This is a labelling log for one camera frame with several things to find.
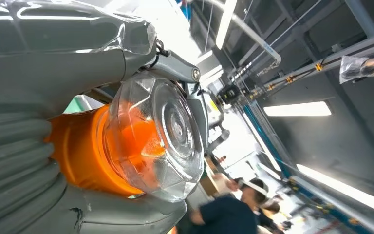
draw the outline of screw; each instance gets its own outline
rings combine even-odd
[[[193,79],[195,81],[198,81],[200,79],[200,71],[199,71],[199,69],[193,68],[192,75],[193,75]]]

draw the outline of transparent dome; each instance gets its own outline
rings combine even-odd
[[[185,199],[203,173],[197,123],[168,79],[141,73],[123,83],[110,106],[104,139],[115,171],[161,199]]]

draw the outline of ceiling light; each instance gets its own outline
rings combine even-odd
[[[222,49],[223,47],[231,17],[233,16],[234,8],[236,8],[236,3],[237,0],[226,0],[224,5],[224,12],[222,19],[220,20],[219,31],[217,32],[216,37],[216,45],[219,49]]]
[[[374,209],[374,196],[364,193],[361,190],[355,189],[345,183],[330,178],[327,175],[324,175],[303,165],[296,164],[296,166],[303,174],[307,175],[308,177],[311,177],[312,179],[315,179],[335,190],[338,190],[339,192]]]
[[[206,80],[208,78],[210,78],[210,76],[216,74],[218,71],[222,70],[222,66],[221,65],[218,65],[217,67],[211,69],[209,72],[207,72],[206,74],[202,75],[201,78],[200,78],[200,81],[203,81],[203,80]]]
[[[268,116],[329,116],[331,111],[324,101],[264,107]]]
[[[200,62],[204,61],[206,58],[210,57],[213,55],[213,51],[210,50],[207,53],[201,55],[200,57],[197,58],[196,60],[196,65],[199,64]]]
[[[252,122],[250,122],[247,115],[243,115],[244,120],[247,122],[247,124],[250,127],[250,130],[253,132],[253,134],[256,136],[257,142],[259,142],[261,148],[264,150],[263,153],[267,155],[267,158],[269,158],[270,162],[272,163],[273,167],[276,169],[276,171],[281,172],[281,168],[276,162],[275,158],[273,157],[272,153],[267,148],[266,144],[264,143],[263,139],[260,137],[259,133],[256,131],[256,129],[253,127]]]
[[[281,180],[280,178],[280,175],[278,175],[276,172],[274,172],[272,169],[266,167],[266,165],[262,164],[262,163],[258,163],[257,164],[260,168],[262,168],[264,171],[266,171],[267,173],[269,173],[271,176],[273,176],[273,178],[277,179],[277,180]]]

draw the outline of ceiling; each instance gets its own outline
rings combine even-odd
[[[367,38],[344,0],[322,0],[321,6],[297,27],[284,33],[317,0],[238,0],[235,14],[281,55],[280,66],[260,77],[255,74],[273,60],[240,28],[230,24],[222,49],[229,59],[222,66],[234,71],[252,61],[245,83],[250,89],[295,71],[313,61]],[[374,0],[362,0],[374,22]],[[190,30],[202,51],[215,48],[221,12],[201,1],[192,3]],[[325,100],[327,117],[269,117],[294,163],[306,165],[374,195],[374,78],[339,84],[339,68],[319,73],[257,99],[260,106]],[[341,200],[374,217],[374,210],[335,193]]]

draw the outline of plastic wrap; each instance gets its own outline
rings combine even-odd
[[[364,77],[374,77],[374,58],[342,57],[339,72],[339,81],[341,84]]]
[[[0,56],[121,49],[146,55],[155,29],[142,18],[71,0],[0,0]]]

